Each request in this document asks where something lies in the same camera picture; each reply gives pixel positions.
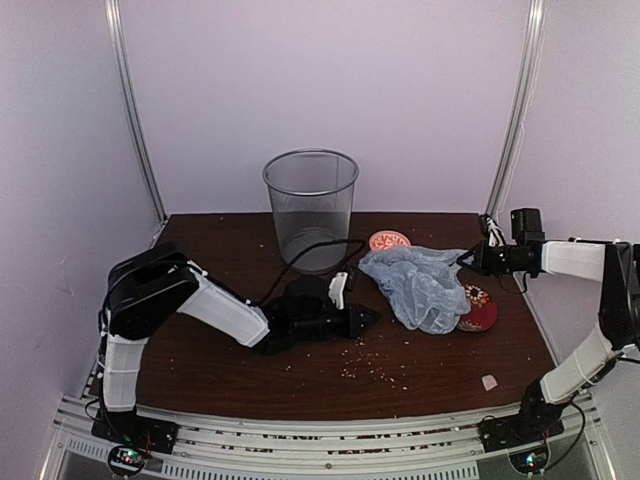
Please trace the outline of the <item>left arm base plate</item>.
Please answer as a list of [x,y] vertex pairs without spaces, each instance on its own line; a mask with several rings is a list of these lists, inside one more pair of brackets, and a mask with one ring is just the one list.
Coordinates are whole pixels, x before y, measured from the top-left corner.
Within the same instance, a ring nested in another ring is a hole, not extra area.
[[93,422],[94,437],[124,444],[154,453],[171,454],[176,443],[179,426],[174,422],[149,417],[137,417],[132,425],[116,426],[113,430],[106,420]]

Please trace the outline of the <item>light blue plastic trash bag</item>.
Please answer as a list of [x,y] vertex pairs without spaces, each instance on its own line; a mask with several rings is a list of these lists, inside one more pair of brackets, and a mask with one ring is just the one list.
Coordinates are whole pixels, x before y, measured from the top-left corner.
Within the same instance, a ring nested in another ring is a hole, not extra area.
[[409,330],[444,335],[471,311],[458,278],[462,249],[397,246],[370,251],[358,264],[388,300],[395,318]]

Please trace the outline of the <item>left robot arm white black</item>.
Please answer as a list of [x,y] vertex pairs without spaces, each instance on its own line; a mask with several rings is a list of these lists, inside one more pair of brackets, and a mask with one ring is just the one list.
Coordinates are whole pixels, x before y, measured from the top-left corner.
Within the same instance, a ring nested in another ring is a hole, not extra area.
[[280,296],[266,292],[253,302],[214,279],[176,242],[117,264],[98,312],[97,424],[123,444],[143,436],[136,397],[142,356],[172,315],[187,315],[261,355],[275,355],[299,342],[355,339],[376,325],[379,313],[347,301],[353,282],[353,268],[341,260],[329,280],[302,275]]

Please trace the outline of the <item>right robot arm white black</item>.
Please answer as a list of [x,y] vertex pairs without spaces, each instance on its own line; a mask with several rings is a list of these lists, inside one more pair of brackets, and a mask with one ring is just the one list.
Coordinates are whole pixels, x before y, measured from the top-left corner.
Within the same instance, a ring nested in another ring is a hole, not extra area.
[[537,208],[513,210],[510,221],[512,244],[491,216],[482,215],[483,239],[456,264],[487,277],[561,275],[601,287],[591,333],[560,365],[527,387],[511,421],[517,438],[530,442],[561,418],[580,390],[606,376],[622,360],[625,348],[639,345],[639,246],[577,237],[548,240]]

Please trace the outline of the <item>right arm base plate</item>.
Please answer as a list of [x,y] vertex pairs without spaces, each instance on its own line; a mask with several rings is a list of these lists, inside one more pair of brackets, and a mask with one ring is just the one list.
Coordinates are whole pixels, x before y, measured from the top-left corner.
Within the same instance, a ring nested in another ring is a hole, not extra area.
[[517,414],[505,417],[487,416],[478,423],[479,438],[486,453],[512,449],[541,442],[564,432],[560,420],[542,425],[525,425]]

